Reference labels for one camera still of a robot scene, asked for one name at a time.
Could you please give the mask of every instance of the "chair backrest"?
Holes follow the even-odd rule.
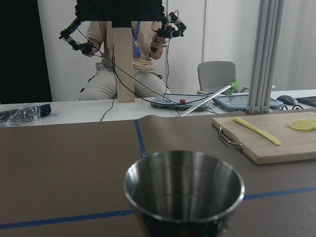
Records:
[[[203,62],[198,65],[197,74],[200,89],[214,93],[236,78],[236,66],[229,61]]]

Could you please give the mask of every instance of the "person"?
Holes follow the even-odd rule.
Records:
[[[161,22],[133,21],[131,26],[135,94],[139,97],[156,97],[162,93],[171,93],[153,67],[153,59],[160,59],[166,46],[165,39],[158,37],[155,32],[161,27]],[[86,37],[95,46],[91,54],[86,56],[93,56],[102,44],[104,53],[101,63],[96,63],[96,74],[80,92],[79,100],[113,99],[117,95],[117,82],[112,65],[114,37],[111,21],[91,21]]]

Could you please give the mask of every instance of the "metal cup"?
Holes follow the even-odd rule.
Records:
[[[214,237],[244,196],[244,182],[230,165],[187,151],[136,161],[123,188],[146,237]]]

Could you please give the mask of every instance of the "black mouse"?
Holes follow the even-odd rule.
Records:
[[[281,95],[277,98],[277,100],[283,102],[285,105],[295,105],[297,104],[297,100],[289,95]]]

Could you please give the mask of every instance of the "id badge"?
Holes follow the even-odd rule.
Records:
[[[136,58],[141,58],[142,57],[142,55],[140,53],[140,49],[139,49],[139,47],[137,45],[134,46],[134,52],[135,52]]]

